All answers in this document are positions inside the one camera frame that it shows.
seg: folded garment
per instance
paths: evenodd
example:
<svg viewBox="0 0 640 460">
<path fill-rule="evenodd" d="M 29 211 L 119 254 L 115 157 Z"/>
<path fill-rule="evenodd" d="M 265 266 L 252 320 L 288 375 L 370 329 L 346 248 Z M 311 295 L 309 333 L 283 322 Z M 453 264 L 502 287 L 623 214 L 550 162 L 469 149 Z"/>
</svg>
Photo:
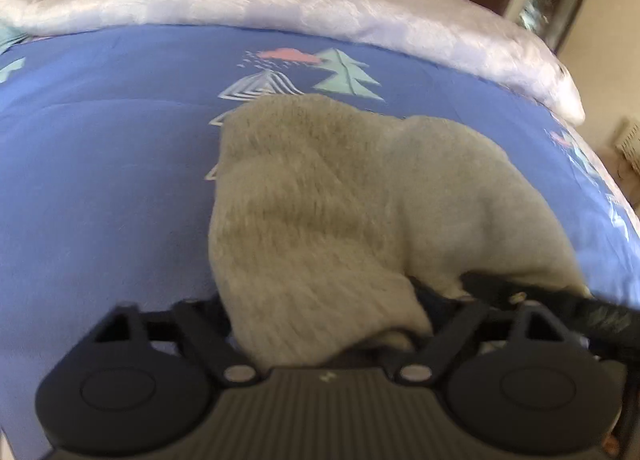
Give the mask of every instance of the folded garment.
<svg viewBox="0 0 640 460">
<path fill-rule="evenodd" d="M 11 46 L 27 39 L 27 34 L 18 29 L 0 23 L 0 55 Z"/>
<path fill-rule="evenodd" d="M 209 256 L 242 349 L 321 364 L 386 331 L 431 332 L 408 276 L 446 297 L 461 273 L 586 293 L 542 196 L 455 122 L 269 96 L 225 120 Z"/>
</svg>

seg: bed sheet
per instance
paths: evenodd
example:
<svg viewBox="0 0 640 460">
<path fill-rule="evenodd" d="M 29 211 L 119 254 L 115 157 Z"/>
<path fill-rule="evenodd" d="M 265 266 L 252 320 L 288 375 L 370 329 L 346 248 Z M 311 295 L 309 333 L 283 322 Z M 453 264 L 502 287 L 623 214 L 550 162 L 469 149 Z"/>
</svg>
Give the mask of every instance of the bed sheet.
<svg viewBox="0 0 640 460">
<path fill-rule="evenodd" d="M 638 219 L 571 129 L 494 83 L 382 48 L 221 26 L 14 45 L 0 75 L 0 424 L 17 460 L 47 451 L 40 379 L 112 305 L 212 294 L 220 125 L 264 93 L 324 93 L 492 138 L 546 198 L 591 291 L 640 307 Z"/>
</svg>

